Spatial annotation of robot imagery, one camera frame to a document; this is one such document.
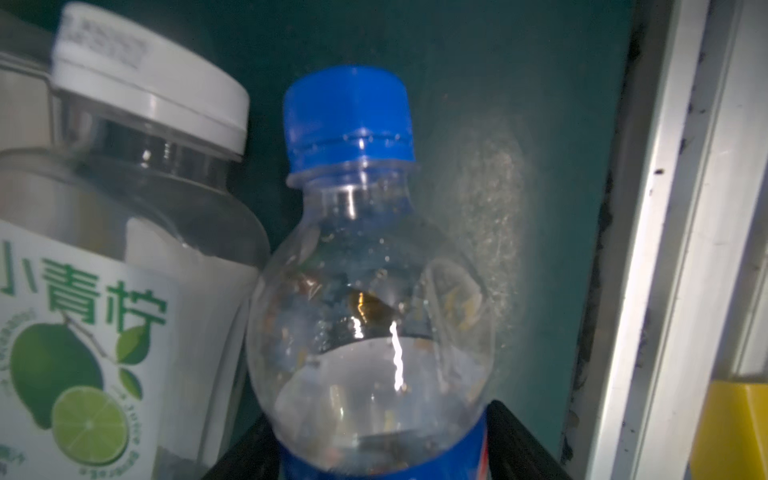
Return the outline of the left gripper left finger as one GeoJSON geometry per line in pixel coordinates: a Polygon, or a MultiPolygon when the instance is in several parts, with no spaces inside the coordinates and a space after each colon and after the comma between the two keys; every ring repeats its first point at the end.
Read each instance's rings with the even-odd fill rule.
{"type": "Polygon", "coordinates": [[[203,480],[278,480],[279,445],[265,415],[202,477],[203,480]]]}

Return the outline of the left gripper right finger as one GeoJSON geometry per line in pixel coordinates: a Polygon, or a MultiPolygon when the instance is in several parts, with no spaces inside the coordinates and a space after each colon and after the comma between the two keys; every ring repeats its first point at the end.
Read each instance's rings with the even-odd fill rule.
{"type": "Polygon", "coordinates": [[[571,480],[501,401],[491,401],[486,415],[489,467],[494,480],[571,480]]]}

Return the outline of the pepsi bottle front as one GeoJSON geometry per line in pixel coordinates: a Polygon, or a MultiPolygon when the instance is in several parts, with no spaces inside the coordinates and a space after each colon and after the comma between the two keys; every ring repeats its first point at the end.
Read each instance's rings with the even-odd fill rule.
{"type": "Polygon", "coordinates": [[[406,88],[338,66],[289,87],[303,214],[264,271],[249,375],[287,479],[485,479],[494,324],[467,257],[414,209],[406,88]]]}

